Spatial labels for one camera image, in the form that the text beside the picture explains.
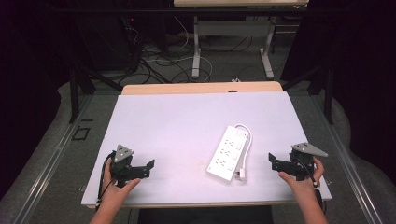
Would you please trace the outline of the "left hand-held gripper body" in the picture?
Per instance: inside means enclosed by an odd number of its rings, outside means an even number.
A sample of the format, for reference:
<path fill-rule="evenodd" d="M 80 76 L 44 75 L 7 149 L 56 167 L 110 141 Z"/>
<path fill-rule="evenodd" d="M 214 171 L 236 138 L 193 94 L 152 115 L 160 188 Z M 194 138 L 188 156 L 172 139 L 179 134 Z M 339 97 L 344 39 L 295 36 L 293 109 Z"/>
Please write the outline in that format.
<path fill-rule="evenodd" d="M 118 145 L 115 154 L 112 156 L 110 164 L 110 173 L 116 185 L 123 188 L 127 182 L 136 179 L 135 171 L 131 166 L 134 152 L 123 146 Z"/>

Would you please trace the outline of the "white power strip plug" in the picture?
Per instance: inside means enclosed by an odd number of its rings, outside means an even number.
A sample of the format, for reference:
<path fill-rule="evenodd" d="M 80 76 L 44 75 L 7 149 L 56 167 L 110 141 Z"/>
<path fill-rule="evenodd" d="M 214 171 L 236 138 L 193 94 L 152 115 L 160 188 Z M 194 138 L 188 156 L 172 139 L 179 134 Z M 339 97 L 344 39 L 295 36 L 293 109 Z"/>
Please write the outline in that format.
<path fill-rule="evenodd" d="M 247 170 L 242 168 L 234 173 L 234 178 L 239 181 L 247 181 Z"/>

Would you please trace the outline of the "black metal stand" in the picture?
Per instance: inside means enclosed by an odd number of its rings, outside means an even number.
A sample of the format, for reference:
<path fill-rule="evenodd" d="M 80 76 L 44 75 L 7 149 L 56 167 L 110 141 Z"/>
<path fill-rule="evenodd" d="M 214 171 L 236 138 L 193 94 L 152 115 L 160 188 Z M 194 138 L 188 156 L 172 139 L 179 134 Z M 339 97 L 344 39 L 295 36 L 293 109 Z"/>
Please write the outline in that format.
<path fill-rule="evenodd" d="M 99 72 L 92 70 L 82 63 L 74 64 L 69 70 L 69 84 L 70 84 L 70 99 L 71 99 L 71 118 L 70 123 L 73 123 L 80 112 L 78 93 L 82 91 L 84 94 L 93 95 L 96 91 L 92 83 L 92 78 L 98 79 L 100 82 L 107 86 L 121 91 L 123 87 L 110 80 L 109 78 L 101 75 Z"/>
<path fill-rule="evenodd" d="M 313 78 L 314 80 L 308 86 L 308 93 L 310 95 L 318 95 L 321 90 L 324 90 L 324 103 L 323 103 L 323 114 L 326 120 L 333 125 L 332 120 L 332 94 L 333 94 L 333 69 L 329 65 L 315 66 L 313 69 L 305 72 L 291 81 L 282 84 L 284 91 L 289 90 L 301 81 L 307 78 Z"/>

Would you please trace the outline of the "person's left hand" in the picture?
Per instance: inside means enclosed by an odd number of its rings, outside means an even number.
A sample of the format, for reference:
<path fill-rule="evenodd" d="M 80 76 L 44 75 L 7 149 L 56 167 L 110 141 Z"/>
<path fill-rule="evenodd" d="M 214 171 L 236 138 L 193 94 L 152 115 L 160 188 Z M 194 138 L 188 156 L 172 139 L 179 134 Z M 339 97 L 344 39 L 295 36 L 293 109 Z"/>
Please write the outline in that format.
<path fill-rule="evenodd" d="M 129 181 L 124 187 L 119 188 L 115 185 L 110 173 L 111 160 L 106 162 L 106 168 L 103 180 L 103 192 L 100 209 L 105 211 L 118 211 L 123 205 L 129 193 L 140 183 L 140 179 L 136 178 Z"/>

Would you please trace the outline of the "dark equipment cabinet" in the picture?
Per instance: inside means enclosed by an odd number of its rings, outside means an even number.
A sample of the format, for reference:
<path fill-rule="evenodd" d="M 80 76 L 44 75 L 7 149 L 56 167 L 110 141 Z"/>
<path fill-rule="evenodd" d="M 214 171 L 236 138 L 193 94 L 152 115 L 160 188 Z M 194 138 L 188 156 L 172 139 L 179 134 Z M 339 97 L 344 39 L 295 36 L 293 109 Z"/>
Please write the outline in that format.
<path fill-rule="evenodd" d="M 142 35 L 125 18 L 80 16 L 75 21 L 97 70 L 134 72 L 137 69 Z"/>

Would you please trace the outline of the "white power strip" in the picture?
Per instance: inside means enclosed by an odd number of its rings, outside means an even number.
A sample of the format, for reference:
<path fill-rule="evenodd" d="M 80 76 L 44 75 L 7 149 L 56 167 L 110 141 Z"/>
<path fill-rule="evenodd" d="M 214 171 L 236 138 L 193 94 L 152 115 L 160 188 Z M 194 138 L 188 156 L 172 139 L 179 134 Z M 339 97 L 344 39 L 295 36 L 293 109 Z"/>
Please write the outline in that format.
<path fill-rule="evenodd" d="M 252 133 L 247 126 L 228 126 L 206 171 L 223 180 L 231 181 L 236 171 L 246 169 L 252 139 Z"/>

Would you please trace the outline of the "aluminium floor rail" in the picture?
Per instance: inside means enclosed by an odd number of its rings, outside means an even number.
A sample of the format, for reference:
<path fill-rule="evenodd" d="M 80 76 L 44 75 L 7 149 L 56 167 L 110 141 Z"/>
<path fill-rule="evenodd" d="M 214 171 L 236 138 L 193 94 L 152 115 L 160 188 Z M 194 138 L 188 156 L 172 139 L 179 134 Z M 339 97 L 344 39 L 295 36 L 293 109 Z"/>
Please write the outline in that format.
<path fill-rule="evenodd" d="M 311 96 L 311 101 L 315 106 L 322 122 L 326 126 L 326 129 L 330 133 L 330 137 L 335 147 L 335 155 L 339 160 L 343 171 L 346 175 L 348 183 L 355 195 L 355 198 L 360 205 L 361 211 L 363 212 L 368 224 L 384 224 L 381 216 L 378 214 L 375 206 L 368 195 L 366 187 L 363 185 L 361 178 L 356 171 L 356 165 L 350 154 L 347 152 L 345 145 L 343 144 L 339 134 L 337 133 L 335 127 L 330 124 L 328 119 L 324 115 L 323 104 L 319 96 Z"/>
<path fill-rule="evenodd" d="M 17 215 L 12 220 L 12 224 L 28 224 L 37 204 L 45 193 L 53 175 L 59 166 L 66 148 L 68 147 L 72 136 L 77 132 L 79 120 L 85 113 L 92 101 L 92 95 L 83 96 L 78 106 L 78 114 L 72 121 L 66 122 L 66 125 L 62 128 L 62 135 L 56 138 L 56 142 L 49 146 L 49 152 L 41 152 L 39 156 L 42 158 L 36 169 L 39 173 L 35 177 L 35 181 L 29 188 L 28 194 L 25 197 L 23 205 L 18 210 Z"/>

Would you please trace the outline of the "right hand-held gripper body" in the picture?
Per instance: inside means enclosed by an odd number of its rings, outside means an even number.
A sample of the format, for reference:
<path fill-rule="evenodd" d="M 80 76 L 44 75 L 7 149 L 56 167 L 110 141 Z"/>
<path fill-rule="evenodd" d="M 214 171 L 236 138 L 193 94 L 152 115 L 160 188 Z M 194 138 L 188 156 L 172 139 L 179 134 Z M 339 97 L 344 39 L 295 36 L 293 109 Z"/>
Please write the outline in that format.
<path fill-rule="evenodd" d="M 297 181 L 304 180 L 307 176 L 314 179 L 313 157 L 327 157 L 328 154 L 310 143 L 300 143 L 291 146 L 290 162 L 297 167 L 294 174 Z"/>

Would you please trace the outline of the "person's right hand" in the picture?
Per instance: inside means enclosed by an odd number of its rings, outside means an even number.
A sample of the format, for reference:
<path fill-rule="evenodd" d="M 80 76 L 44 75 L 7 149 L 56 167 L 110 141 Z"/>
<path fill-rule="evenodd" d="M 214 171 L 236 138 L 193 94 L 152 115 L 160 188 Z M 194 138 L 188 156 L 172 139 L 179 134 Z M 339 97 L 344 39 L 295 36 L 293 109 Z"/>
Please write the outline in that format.
<path fill-rule="evenodd" d="M 324 166 L 316 157 L 313 158 L 313 162 L 316 166 L 313 177 L 317 184 L 319 184 L 319 180 L 324 174 Z M 293 177 L 284 172 L 279 172 L 278 175 L 290 186 L 298 204 L 318 202 L 314 183 L 310 177 L 303 181 L 296 181 Z"/>

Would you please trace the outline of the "white-legged desk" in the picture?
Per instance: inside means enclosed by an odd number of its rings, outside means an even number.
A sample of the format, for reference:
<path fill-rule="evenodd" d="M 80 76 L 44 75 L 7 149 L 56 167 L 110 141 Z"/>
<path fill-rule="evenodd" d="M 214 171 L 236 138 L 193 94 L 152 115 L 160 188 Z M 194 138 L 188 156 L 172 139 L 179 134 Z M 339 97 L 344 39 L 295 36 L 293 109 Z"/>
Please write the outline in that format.
<path fill-rule="evenodd" d="M 175 7 L 182 9 L 297 9 L 306 6 L 309 0 L 174 0 Z M 200 76 L 201 36 L 263 36 L 266 38 L 264 47 L 260 49 L 264 74 L 273 79 L 274 72 L 268 54 L 275 35 L 276 16 L 267 16 L 266 20 L 225 20 L 200 19 L 193 17 L 194 55 L 192 62 L 192 78 Z"/>

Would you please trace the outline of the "white table mat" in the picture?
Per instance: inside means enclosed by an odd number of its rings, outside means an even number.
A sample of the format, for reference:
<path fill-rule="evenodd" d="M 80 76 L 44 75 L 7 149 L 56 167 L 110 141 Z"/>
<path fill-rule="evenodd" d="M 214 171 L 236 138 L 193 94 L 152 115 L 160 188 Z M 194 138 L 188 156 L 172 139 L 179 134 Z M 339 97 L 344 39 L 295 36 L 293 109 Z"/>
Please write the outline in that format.
<path fill-rule="evenodd" d="M 252 133 L 247 178 L 225 181 L 207 172 L 229 126 Z M 128 196 L 128 207 L 224 206 L 291 203 L 290 187 L 268 160 L 285 161 L 306 137 L 283 91 L 122 95 L 118 98 L 82 204 L 96 203 L 102 164 L 119 145 L 134 151 L 132 164 L 154 161 L 147 179 Z"/>

